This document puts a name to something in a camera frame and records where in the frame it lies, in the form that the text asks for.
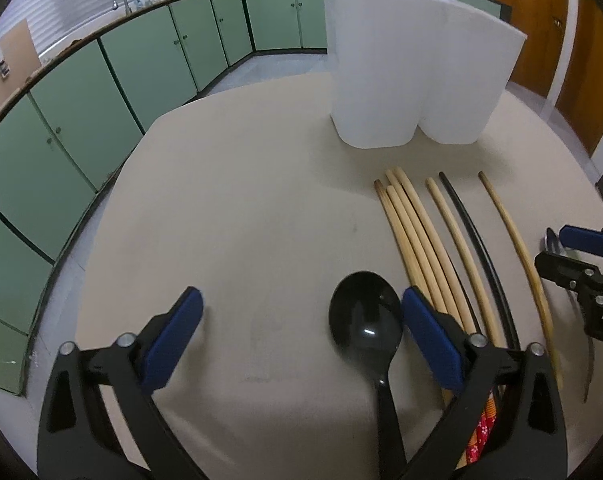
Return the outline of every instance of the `thin curved stick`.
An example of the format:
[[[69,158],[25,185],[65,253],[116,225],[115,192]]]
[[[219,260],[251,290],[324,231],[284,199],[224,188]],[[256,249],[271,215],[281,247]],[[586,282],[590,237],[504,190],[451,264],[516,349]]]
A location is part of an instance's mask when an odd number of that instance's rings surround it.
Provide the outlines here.
[[[428,287],[425,284],[424,274],[422,274],[422,271],[419,268],[415,251],[408,241],[408,236],[401,225],[399,216],[397,216],[397,212],[395,211],[395,208],[393,208],[388,193],[384,189],[380,180],[375,180],[375,190],[377,192],[377,196],[379,196],[383,210],[386,212],[386,216],[390,222],[390,228],[395,235],[395,240],[397,240],[399,254],[401,254],[401,258],[404,261],[404,266],[406,267],[406,272],[408,273],[410,283],[418,286],[419,290],[422,292],[422,294],[424,294],[426,299],[432,302],[430,293],[428,293]]]
[[[396,167],[393,168],[393,172],[399,179],[402,187],[406,191],[406,194],[408,194],[408,198],[415,208],[415,212],[417,213],[428,239],[432,244],[433,250],[437,255],[437,259],[441,264],[441,269],[446,276],[446,281],[448,282],[457,306],[457,316],[461,320],[461,326],[467,333],[473,333],[475,325],[472,322],[472,316],[470,315],[470,304],[467,303],[463,289],[461,288],[461,283],[459,282],[459,277],[455,272],[453,263],[451,262],[443,243],[441,243],[441,238],[437,234],[437,230],[435,229],[430,216],[428,216],[428,213],[425,210],[417,191],[415,191],[415,188],[413,187],[408,176],[406,176],[406,173],[404,173],[404,170]]]
[[[539,313],[539,320],[541,321],[543,336],[546,339],[546,345],[548,346],[552,367],[555,370],[557,386],[561,388],[563,382],[561,363],[559,362],[559,353],[557,352],[557,347],[555,346],[555,340],[553,337],[554,327],[552,323],[552,316],[550,315],[550,307],[548,304],[548,299],[546,298],[546,293],[544,292],[541,284],[541,278],[537,273],[537,269],[535,269],[533,258],[531,257],[531,254],[528,251],[523,238],[521,237],[519,229],[517,229],[515,222],[505,209],[504,204],[497,194],[497,191],[483,171],[479,172],[479,179],[486,188],[486,191],[488,191],[488,194],[490,195],[493,204],[495,204],[497,211],[499,211],[499,216],[501,216],[505,228],[508,230],[510,239],[513,241],[513,245],[515,246],[515,251],[517,251],[517,255],[521,261],[521,266],[526,273],[526,278],[528,279],[528,284],[531,288],[535,305],[537,306],[537,312]]]
[[[409,227],[406,226],[405,220],[402,219],[401,214],[399,215],[399,219],[401,220],[402,224],[404,224],[406,234],[408,234],[408,239],[410,240],[410,243],[415,249],[417,259],[419,260],[420,266],[424,271],[424,277],[428,282],[428,273],[432,272],[433,278],[435,280],[435,283],[428,283],[428,288],[434,287],[437,289],[437,291],[434,293],[431,290],[435,310],[437,312],[450,314],[455,318],[459,326],[462,326],[461,318],[459,317],[459,311],[457,310],[457,305],[455,304],[455,299],[453,298],[453,293],[451,292],[451,287],[448,285],[446,276],[444,275],[443,269],[441,268],[441,263],[437,259],[435,250],[433,249],[433,246],[424,231],[424,226],[421,224],[421,221],[419,221],[419,217],[415,212],[415,208],[410,203],[410,200],[408,199],[408,196],[406,196],[406,192],[401,186],[401,183],[399,182],[397,177],[392,173],[392,171],[386,171],[386,176],[388,177],[390,185],[394,188],[399,198],[399,201],[401,202],[401,208],[404,214],[407,216],[406,221],[409,222]],[[411,235],[413,235],[417,239],[413,241]],[[422,263],[422,260],[420,259],[420,253],[422,253],[423,257],[426,259],[424,263]]]
[[[466,243],[466,240],[464,240],[461,230],[457,225],[457,221],[454,219],[453,213],[448,207],[448,204],[441,194],[441,191],[437,187],[437,183],[432,178],[428,178],[426,179],[425,184],[428,188],[428,191],[430,191],[435,204],[437,204],[437,208],[443,217],[443,221],[448,227],[448,231],[450,231],[453,241],[457,246],[459,256],[461,256],[461,260],[466,268],[466,272],[468,272],[470,285],[472,285],[472,290],[475,292],[475,296],[477,297],[477,304],[479,305],[482,317],[484,318],[488,337],[494,345],[505,348],[506,344],[504,335],[502,334],[501,330],[499,330],[495,313],[493,312],[490,300],[488,299],[488,294],[486,294],[486,289],[484,289],[484,284],[481,282],[479,271],[477,270],[475,261],[470,253],[468,244]]]
[[[448,192],[448,195],[450,196],[457,213],[459,213],[461,221],[466,227],[466,232],[468,233],[470,241],[475,247],[477,257],[479,258],[481,266],[484,269],[484,274],[486,274],[486,279],[488,280],[488,285],[493,293],[495,306],[497,307],[497,311],[502,322],[502,328],[504,329],[505,340],[508,344],[508,348],[521,350],[521,344],[517,335],[517,328],[515,327],[513,314],[510,311],[510,306],[508,305],[508,300],[505,296],[504,287],[502,287],[501,281],[499,280],[497,269],[495,269],[493,261],[490,258],[490,254],[488,254],[488,250],[486,249],[486,244],[479,235],[472,218],[470,218],[470,215],[463,202],[459,198],[459,195],[455,191],[453,184],[451,184],[451,181],[448,180],[448,177],[446,177],[443,171],[440,171],[439,178]]]

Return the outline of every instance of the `green cabinet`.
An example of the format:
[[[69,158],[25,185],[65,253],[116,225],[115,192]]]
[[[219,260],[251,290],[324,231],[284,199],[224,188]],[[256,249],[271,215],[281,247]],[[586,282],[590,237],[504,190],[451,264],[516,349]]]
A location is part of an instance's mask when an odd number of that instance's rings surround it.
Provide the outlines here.
[[[29,333],[52,265],[0,220],[0,319]]]
[[[0,211],[55,259],[95,197],[29,96],[0,123]]]
[[[324,0],[297,0],[301,46],[326,48],[326,15]]]
[[[97,189],[142,138],[96,41],[57,66],[31,94]]]
[[[197,94],[168,7],[122,23],[102,36],[102,43],[145,130]]]
[[[469,4],[478,9],[484,10],[488,12],[488,14],[492,14],[496,18],[501,15],[501,5],[495,2],[491,2],[490,0],[458,0],[465,4]]]
[[[211,0],[170,4],[188,64],[201,91],[228,68]]]
[[[0,388],[21,393],[28,337],[0,323]]]
[[[253,51],[242,0],[211,0],[228,63],[233,65]]]
[[[299,22],[295,0],[246,0],[257,50],[299,48]]]

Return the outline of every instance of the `beige tablecloth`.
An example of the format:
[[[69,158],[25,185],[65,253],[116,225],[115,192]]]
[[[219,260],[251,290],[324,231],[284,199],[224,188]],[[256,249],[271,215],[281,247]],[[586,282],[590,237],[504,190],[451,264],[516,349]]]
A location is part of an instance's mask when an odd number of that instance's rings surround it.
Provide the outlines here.
[[[355,270],[378,272],[399,294],[409,285],[373,189],[388,167],[411,177],[472,294],[423,184],[446,172],[497,267],[522,345],[543,334],[477,172],[491,178],[531,253],[547,226],[603,227],[603,203],[569,151],[508,92],[472,145],[443,146],[418,132],[400,148],[357,150],[331,122],[330,82],[328,74],[283,78],[159,118],[117,180],[88,262],[82,348],[139,332],[187,285],[203,291],[204,319],[154,399],[212,480],[376,478],[374,392],[335,351],[327,314],[335,286]],[[584,406],[581,318],[565,291],[547,291],[572,469],[603,431],[603,344]],[[411,457],[441,415],[441,397],[408,333],[390,385]],[[107,404],[117,411],[112,397]],[[130,436],[122,439],[135,456]]]

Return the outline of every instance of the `wooden stick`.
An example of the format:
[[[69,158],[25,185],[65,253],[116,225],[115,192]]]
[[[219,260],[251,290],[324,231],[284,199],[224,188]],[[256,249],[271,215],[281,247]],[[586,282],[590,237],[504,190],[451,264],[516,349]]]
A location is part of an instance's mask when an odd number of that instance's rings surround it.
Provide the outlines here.
[[[417,237],[417,232],[413,227],[410,218],[408,217],[408,213],[406,213],[406,209],[402,204],[399,195],[397,194],[397,190],[393,186],[388,186],[386,188],[388,192],[388,196],[390,197],[390,201],[392,202],[395,211],[397,212],[397,216],[399,216],[399,221],[404,226],[404,231],[406,235],[408,235],[408,241],[415,251],[415,256],[417,257],[417,263],[419,264],[419,268],[422,271],[422,274],[425,279],[425,284],[428,287],[428,291],[430,292],[430,297],[433,298],[432,304],[435,307],[437,312],[442,312],[443,314],[447,314],[446,305],[443,302],[443,297],[441,296],[441,291],[439,290],[439,286],[437,285],[437,280],[435,280],[435,275],[433,273],[433,269],[428,262],[428,258],[425,255],[424,248],[422,244],[419,242],[419,238]]]
[[[543,290],[543,286],[541,284],[541,278],[537,273],[537,269],[535,269],[535,265],[533,264],[533,258],[531,257],[526,244],[521,237],[519,229],[515,225],[512,217],[508,214],[508,211],[505,209],[504,204],[502,203],[497,191],[493,187],[493,185],[488,180],[488,177],[484,174],[483,171],[479,172],[479,179],[482,184],[488,191],[490,198],[492,199],[497,211],[499,211],[499,216],[501,216],[502,221],[505,224],[505,228],[508,230],[508,234],[510,235],[510,239],[513,241],[513,245],[515,246],[515,251],[517,251],[517,255],[519,256],[519,260],[521,261],[521,265],[523,266],[523,270],[526,273],[526,277],[528,278],[528,284],[531,288],[531,292],[533,293],[533,298],[535,300],[535,304],[537,306],[537,312],[539,313],[539,320],[541,321],[541,328],[543,330],[543,336],[546,338],[546,345],[548,346],[548,351],[550,354],[550,360],[552,361],[552,367],[555,370],[555,378],[557,380],[557,386],[561,388],[563,378],[561,373],[561,363],[559,362],[559,353],[557,352],[557,347],[555,346],[555,341],[553,338],[553,323],[552,316],[550,315],[550,307],[548,304],[548,299],[546,298],[546,293]]]
[[[461,321],[460,325],[464,328],[464,330],[467,333],[472,334],[475,332],[475,323],[470,315],[470,305],[466,301],[466,296],[461,288],[461,283],[459,282],[459,278],[457,277],[453,263],[451,262],[443,243],[441,243],[441,238],[437,234],[437,230],[435,229],[430,216],[428,216],[428,213],[425,210],[417,191],[415,191],[415,188],[413,187],[408,176],[406,176],[406,173],[404,173],[404,170],[402,170],[402,168],[393,168],[393,172],[400,180],[402,187],[408,194],[408,198],[415,208],[415,212],[421,221],[430,243],[432,244],[433,250],[437,255],[437,259],[441,264],[441,269],[446,277],[446,282],[448,283],[450,291],[453,294],[454,303],[456,305],[456,313],[449,311],[448,314],[453,316],[455,319],[459,319]]]
[[[386,216],[388,221],[390,222],[390,227],[392,229],[393,234],[395,235],[395,240],[397,240],[397,245],[399,246],[399,253],[401,254],[402,259],[404,260],[404,266],[406,267],[406,272],[408,273],[408,279],[412,285],[416,285],[421,290],[422,294],[428,299],[428,301],[432,301],[430,298],[430,293],[428,293],[428,287],[425,284],[424,274],[422,274],[421,269],[419,268],[419,263],[417,261],[417,257],[415,256],[415,251],[410,245],[408,241],[408,236],[404,231],[403,226],[401,225],[401,221],[399,220],[399,216],[397,216],[397,212],[395,208],[393,208],[392,203],[390,202],[390,198],[388,193],[383,188],[383,184],[380,180],[375,180],[375,190],[377,192],[377,196],[379,196],[379,200],[381,201],[381,205],[383,206],[384,211],[386,212]]]
[[[488,337],[494,345],[505,348],[506,343],[504,335],[501,330],[499,330],[495,313],[493,312],[490,300],[488,299],[488,294],[486,294],[486,289],[484,289],[484,284],[481,282],[479,271],[477,270],[475,261],[472,258],[468,244],[466,243],[466,240],[464,239],[463,235],[461,234],[461,230],[457,225],[457,221],[454,219],[453,213],[448,207],[446,200],[443,198],[441,191],[437,187],[437,183],[432,178],[428,178],[426,179],[425,184],[428,188],[428,191],[430,191],[433,200],[435,200],[435,204],[437,204],[437,208],[443,217],[443,221],[448,227],[448,231],[450,231],[451,235],[453,236],[453,241],[457,246],[459,256],[461,256],[461,260],[466,268],[466,272],[468,272],[472,290],[475,292],[479,309],[484,318],[484,323],[486,324]]]
[[[456,304],[454,303],[453,296],[450,293],[450,288],[449,288],[448,282],[446,281],[443,271],[441,270],[441,265],[439,264],[439,261],[437,260],[437,257],[433,251],[432,245],[425,234],[424,228],[423,228],[421,222],[419,221],[419,218],[417,218],[417,214],[415,213],[415,210],[413,209],[412,204],[409,202],[408,197],[406,197],[406,194],[403,192],[403,188],[402,188],[401,184],[397,181],[397,178],[392,174],[391,171],[387,171],[386,175],[389,177],[391,184],[396,184],[396,186],[397,186],[397,188],[395,188],[394,186],[388,186],[387,192],[388,192],[390,201],[392,202],[392,205],[395,207],[395,211],[396,211],[397,215],[399,216],[399,220],[401,221],[401,224],[405,228],[405,232],[408,235],[408,239],[415,250],[418,263],[421,266],[422,271],[424,272],[425,279],[427,281],[427,286],[431,290],[433,298],[438,298],[434,301],[434,306],[438,312],[443,312],[443,313],[448,313],[448,314],[450,314],[451,312],[454,312],[456,314],[455,319],[456,319],[457,323],[461,326],[461,319],[459,319],[459,312],[457,310]],[[448,311],[446,304],[443,300],[443,296],[441,294],[441,290],[438,285],[438,280],[435,278],[435,274],[433,272],[433,267],[431,266],[429,259],[425,253],[424,246],[421,244],[421,240],[419,238],[419,235],[417,234],[418,231],[416,231],[416,229],[415,229],[417,226],[421,229],[422,237],[424,238],[424,240],[426,242],[426,247],[428,247],[430,249],[430,252],[432,253],[431,257],[432,257],[433,261],[436,263],[436,267],[439,269],[438,272],[440,273],[440,279],[443,280],[443,283],[445,284],[445,288],[448,290],[448,292],[450,294],[450,297],[452,300],[451,301],[451,305],[452,305],[451,311]],[[442,389],[441,394],[443,397],[444,405],[448,406],[448,404],[453,399],[453,393],[448,390]],[[479,435],[478,431],[479,430],[475,430],[473,432],[470,442],[476,443],[477,437]],[[457,463],[457,469],[467,465],[466,455],[467,455],[467,453],[464,452],[462,454],[462,456],[459,458],[459,462]]]
[[[435,277],[435,284],[437,285],[437,289],[438,289],[439,294],[441,295],[441,301],[443,303],[442,307],[439,308],[437,306],[438,297],[433,295],[433,301],[435,302],[435,308],[437,309],[438,312],[445,312],[447,314],[450,314],[451,316],[453,316],[455,318],[455,320],[457,321],[459,326],[462,326],[461,318],[459,317],[459,311],[457,309],[457,305],[455,304],[455,299],[453,297],[453,293],[451,292],[451,287],[450,287],[450,285],[448,285],[446,276],[444,275],[443,269],[441,268],[441,263],[437,259],[437,255],[435,254],[433,245],[430,242],[430,240],[428,239],[428,235],[424,231],[424,226],[422,225],[421,221],[419,221],[419,217],[417,216],[417,213],[415,212],[415,208],[410,203],[410,200],[408,199],[408,196],[406,195],[404,188],[401,186],[401,183],[399,182],[399,180],[397,179],[395,174],[392,173],[392,171],[387,170],[386,176],[388,177],[388,180],[390,181],[390,185],[395,189],[395,191],[397,192],[397,195],[399,196],[399,200],[401,202],[401,205],[402,205],[404,211],[406,212],[406,215],[408,216],[411,227],[413,228],[413,231],[417,235],[416,243],[421,247],[421,250],[424,252],[424,255],[427,259],[427,264],[430,266],[430,269]],[[408,238],[410,238],[408,229],[406,229],[406,233],[408,234]]]

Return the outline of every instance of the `black plastic spoon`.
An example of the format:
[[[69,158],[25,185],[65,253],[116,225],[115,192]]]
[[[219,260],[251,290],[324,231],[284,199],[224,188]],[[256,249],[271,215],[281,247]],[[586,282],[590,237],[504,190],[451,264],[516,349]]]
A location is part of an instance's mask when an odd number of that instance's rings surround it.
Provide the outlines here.
[[[403,333],[399,298],[374,272],[360,271],[342,280],[330,300],[328,323],[340,351],[355,362],[377,390],[379,478],[395,480],[406,467],[388,370]]]

